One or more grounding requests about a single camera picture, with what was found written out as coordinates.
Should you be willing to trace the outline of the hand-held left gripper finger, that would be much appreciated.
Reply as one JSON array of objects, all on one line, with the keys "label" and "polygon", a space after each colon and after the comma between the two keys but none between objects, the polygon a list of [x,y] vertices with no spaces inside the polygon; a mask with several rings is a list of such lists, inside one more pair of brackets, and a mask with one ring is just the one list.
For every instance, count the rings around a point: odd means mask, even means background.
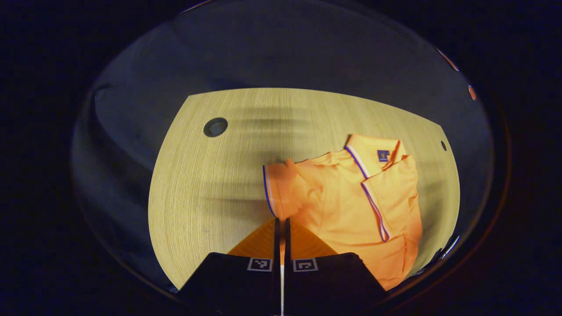
[{"label": "hand-held left gripper finger", "polygon": [[280,222],[269,220],[229,253],[209,253],[177,298],[195,316],[275,316],[281,312]]},{"label": "hand-held left gripper finger", "polygon": [[357,254],[337,253],[291,219],[284,237],[285,316],[361,316],[387,296]]}]

